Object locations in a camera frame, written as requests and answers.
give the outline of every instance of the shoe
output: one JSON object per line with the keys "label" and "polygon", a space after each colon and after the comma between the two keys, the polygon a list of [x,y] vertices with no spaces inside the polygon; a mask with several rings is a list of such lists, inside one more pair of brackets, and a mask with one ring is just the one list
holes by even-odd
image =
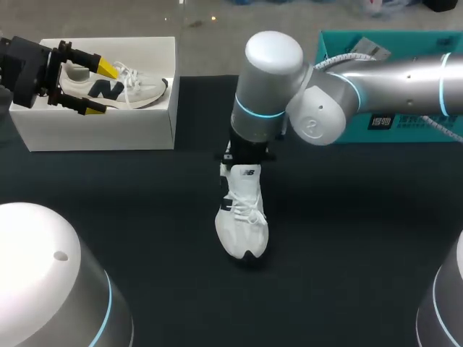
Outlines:
{"label": "shoe", "polygon": [[117,80],[94,74],[85,67],[64,64],[59,84],[64,94],[119,109],[146,107],[166,92],[168,82],[164,78],[143,74],[118,61],[114,67],[119,72]]}
{"label": "shoe", "polygon": [[260,171],[260,165],[220,166],[228,193],[216,216],[216,231],[224,249],[238,260],[261,257],[268,243]]}

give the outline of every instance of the white shoe box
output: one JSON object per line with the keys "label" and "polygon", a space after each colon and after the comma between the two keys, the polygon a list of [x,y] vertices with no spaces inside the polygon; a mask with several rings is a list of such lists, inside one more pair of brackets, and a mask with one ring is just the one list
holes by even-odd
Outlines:
{"label": "white shoe box", "polygon": [[41,45],[53,48],[61,40],[111,63],[120,61],[129,68],[166,78],[169,87],[149,108],[108,108],[104,115],[83,116],[50,106],[48,98],[37,98],[31,109],[13,104],[10,114],[29,151],[174,148],[179,100],[175,38],[65,38],[42,40]]}

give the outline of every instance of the black table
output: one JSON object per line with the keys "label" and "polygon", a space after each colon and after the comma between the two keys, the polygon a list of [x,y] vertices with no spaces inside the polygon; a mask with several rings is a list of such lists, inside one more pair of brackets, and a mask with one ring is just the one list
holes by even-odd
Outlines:
{"label": "black table", "polygon": [[124,293],[135,347],[415,346],[415,315],[463,227],[458,144],[272,145],[260,270],[213,219],[236,77],[182,78],[174,151],[29,153],[0,116],[0,203],[63,215]]}

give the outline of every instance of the teal box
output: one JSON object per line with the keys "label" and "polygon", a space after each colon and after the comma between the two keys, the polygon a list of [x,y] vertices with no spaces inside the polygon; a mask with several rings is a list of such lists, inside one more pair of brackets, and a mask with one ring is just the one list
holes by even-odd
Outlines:
{"label": "teal box", "polygon": [[[463,33],[458,31],[322,31],[316,64],[349,53],[367,38],[391,52],[388,60],[448,52],[463,53]],[[463,116],[430,115],[431,119],[463,135]],[[353,117],[338,140],[348,142],[452,142],[420,117],[402,114],[364,113]]]}

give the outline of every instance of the white cable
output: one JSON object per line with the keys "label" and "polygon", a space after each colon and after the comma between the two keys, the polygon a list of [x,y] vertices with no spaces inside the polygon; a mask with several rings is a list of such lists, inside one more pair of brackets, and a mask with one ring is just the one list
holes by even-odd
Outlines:
{"label": "white cable", "polygon": [[328,58],[325,61],[322,61],[321,63],[318,63],[315,65],[315,68],[317,70],[326,70],[329,67],[332,67],[333,65],[342,63],[343,61],[348,61],[348,60],[366,60],[366,61],[371,61],[371,60],[376,60],[372,56],[369,56],[368,54],[363,54],[363,53],[346,53],[346,54],[341,54],[339,56],[334,56],[333,58]]}
{"label": "white cable", "polygon": [[442,132],[443,134],[447,135],[448,137],[451,137],[457,142],[463,143],[463,137],[455,134],[454,132],[448,130],[445,126],[440,125],[437,121],[432,120],[429,116],[421,116],[421,118],[431,125],[434,129],[437,129],[438,131]]}

